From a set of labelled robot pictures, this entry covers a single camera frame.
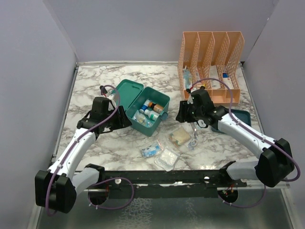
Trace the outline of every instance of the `marble tabletop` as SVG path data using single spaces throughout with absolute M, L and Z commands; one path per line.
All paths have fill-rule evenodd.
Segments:
M 250 112 L 252 127 L 260 131 L 253 104 L 244 81 L 241 68 L 236 71 L 241 88 L 240 103 L 234 109 Z M 167 139 L 168 135 L 183 126 L 192 134 L 188 123 L 179 123 L 175 117 L 181 100 L 177 65 L 92 65 L 80 66 L 72 92 L 69 109 L 57 153 L 59 157 L 71 141 L 77 122 L 91 109 L 94 97 L 100 95 L 100 85 L 118 85 L 123 79 L 142 83 L 170 97 L 168 119 L 158 126 L 153 136 L 147 137 L 131 127 L 100 135 L 81 160 L 77 170 L 89 164 L 105 167 L 106 170 L 162 170 L 155 163 L 155 157 L 143 158 L 142 145 L 156 139 Z M 212 132 L 210 127 L 200 130 L 198 145 L 191 151 L 187 144 L 179 149 L 179 161 L 175 170 L 219 169 L 232 160 L 253 161 L 255 156 L 232 137 Z

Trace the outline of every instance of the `clear plastic bag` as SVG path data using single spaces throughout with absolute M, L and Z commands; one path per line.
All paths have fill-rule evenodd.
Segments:
M 140 153 L 143 157 L 155 156 L 160 151 L 162 151 L 162 146 L 159 141 L 146 144 L 140 148 Z
M 139 110 L 137 110 L 132 117 L 132 119 L 140 124 L 142 124 L 145 127 L 152 127 L 153 122 L 151 122 L 148 118 L 145 117 L 145 115 L 141 114 Z
M 180 154 L 169 147 L 165 147 L 163 152 L 155 159 L 156 165 L 165 169 L 167 172 L 173 170 Z

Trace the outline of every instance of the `white bottle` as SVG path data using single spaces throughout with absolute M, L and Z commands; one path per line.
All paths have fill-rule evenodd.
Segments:
M 159 117 L 159 114 L 155 111 L 149 111 L 149 110 L 145 110 L 144 114 L 146 114 L 150 119 L 156 121 L 157 118 Z
M 145 101 L 145 103 L 142 105 L 142 107 L 141 107 L 140 110 L 139 110 L 140 113 L 144 113 L 144 111 L 148 108 L 149 102 L 150 102 L 149 99 L 147 99 L 147 100 Z

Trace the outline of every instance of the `gray wall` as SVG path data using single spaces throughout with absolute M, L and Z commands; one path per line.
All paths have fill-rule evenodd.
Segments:
M 41 0 L 0 7 L 0 228 L 26 228 L 76 58 Z
M 86 61 L 178 61 L 183 31 L 242 31 L 244 61 L 278 0 L 47 0 Z
M 244 67 L 264 131 L 286 138 L 303 170 L 291 187 L 305 226 L 304 11 L 304 0 L 280 0 Z

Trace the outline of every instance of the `small package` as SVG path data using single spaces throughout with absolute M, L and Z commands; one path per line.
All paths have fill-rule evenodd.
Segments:
M 190 134 L 181 126 L 169 135 L 170 141 L 176 146 L 180 147 L 191 139 Z
M 199 72 L 198 72 L 198 68 L 196 68 L 196 81 L 199 81 L 199 80 L 201 80 L 201 78 L 200 78 L 200 75 L 199 75 Z M 202 86 L 206 87 L 204 81 L 201 81 L 201 82 L 196 84 L 197 89 L 201 88 Z
M 223 78 L 223 82 L 224 82 L 226 85 L 228 85 L 228 87 L 229 87 L 230 89 L 234 89 L 233 84 L 232 84 L 232 81 L 231 81 L 230 78 Z
M 182 70 L 182 74 L 184 79 L 184 89 L 187 89 L 192 85 L 192 74 L 186 67 Z
M 211 66 L 209 78 L 214 78 L 218 80 L 217 68 L 216 66 Z M 216 80 L 210 80 L 212 89 L 221 89 L 221 85 Z
M 145 115 L 143 115 L 142 113 L 139 112 L 139 110 L 137 110 L 134 114 L 134 116 L 132 117 L 132 119 L 140 124 L 142 124 L 145 127 L 152 127 L 153 126 L 153 122 L 151 122 L 148 118 L 145 117 Z
M 179 157 L 180 154 L 176 153 L 169 147 L 165 147 L 163 152 L 155 159 L 154 162 L 157 166 L 160 166 L 168 172 L 173 170 Z
M 159 151 L 162 151 L 162 145 L 159 141 L 149 143 L 144 147 L 141 147 L 140 153 L 143 157 L 155 156 Z

